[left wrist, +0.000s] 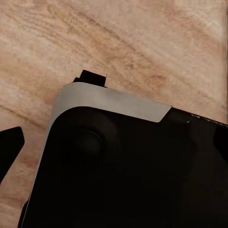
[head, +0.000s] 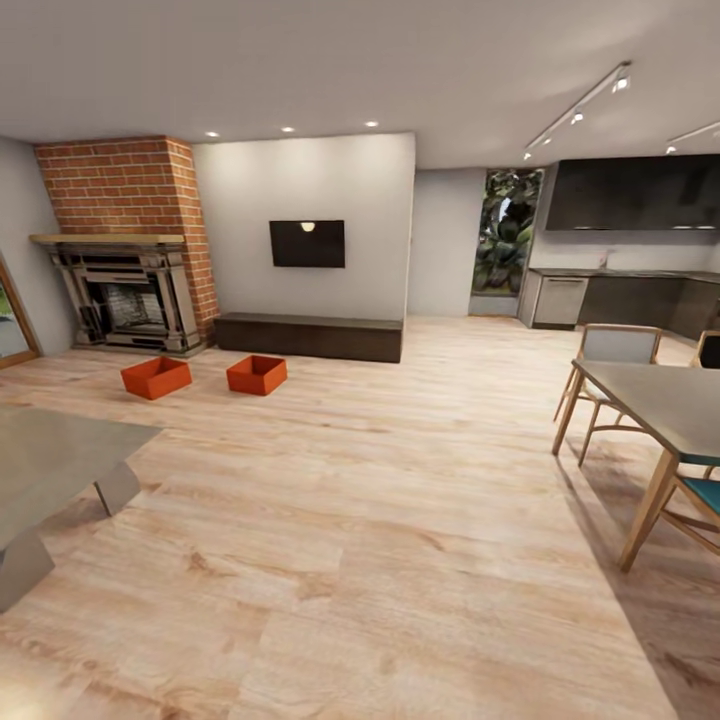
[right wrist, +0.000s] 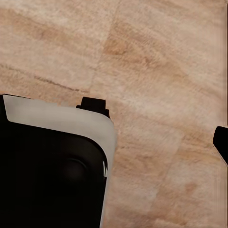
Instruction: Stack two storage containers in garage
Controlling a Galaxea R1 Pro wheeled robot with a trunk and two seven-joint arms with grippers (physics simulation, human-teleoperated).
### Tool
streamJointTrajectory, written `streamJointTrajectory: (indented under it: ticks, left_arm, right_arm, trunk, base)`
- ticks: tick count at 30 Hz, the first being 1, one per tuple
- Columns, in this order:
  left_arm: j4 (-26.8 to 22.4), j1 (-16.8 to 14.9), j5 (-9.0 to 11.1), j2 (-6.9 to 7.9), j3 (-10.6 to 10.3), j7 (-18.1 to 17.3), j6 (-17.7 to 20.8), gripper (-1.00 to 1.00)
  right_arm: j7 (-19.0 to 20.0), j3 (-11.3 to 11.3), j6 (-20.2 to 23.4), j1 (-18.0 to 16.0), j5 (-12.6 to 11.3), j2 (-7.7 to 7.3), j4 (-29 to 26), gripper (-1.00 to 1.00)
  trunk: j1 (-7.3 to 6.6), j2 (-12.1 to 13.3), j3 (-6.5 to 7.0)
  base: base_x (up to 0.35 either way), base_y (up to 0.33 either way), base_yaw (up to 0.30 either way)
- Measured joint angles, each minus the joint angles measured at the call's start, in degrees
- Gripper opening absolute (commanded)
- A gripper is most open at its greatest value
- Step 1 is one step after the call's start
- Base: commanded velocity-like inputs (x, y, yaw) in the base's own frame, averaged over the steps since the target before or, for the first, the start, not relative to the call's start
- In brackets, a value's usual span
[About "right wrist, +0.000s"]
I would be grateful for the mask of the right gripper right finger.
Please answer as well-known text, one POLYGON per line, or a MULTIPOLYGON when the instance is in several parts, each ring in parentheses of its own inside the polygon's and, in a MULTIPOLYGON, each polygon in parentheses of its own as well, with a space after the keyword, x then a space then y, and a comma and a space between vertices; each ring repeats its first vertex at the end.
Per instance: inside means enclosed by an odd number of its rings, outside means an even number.
POLYGON ((213 144, 228 164, 228 128, 222 126, 216 128, 213 144))

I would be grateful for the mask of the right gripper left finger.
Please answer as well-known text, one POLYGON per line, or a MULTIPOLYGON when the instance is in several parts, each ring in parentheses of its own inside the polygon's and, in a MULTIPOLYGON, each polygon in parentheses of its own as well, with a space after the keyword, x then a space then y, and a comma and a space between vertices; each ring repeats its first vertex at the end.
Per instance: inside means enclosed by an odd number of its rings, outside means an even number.
POLYGON ((0 132, 0 183, 24 144, 25 139, 20 126, 0 132))

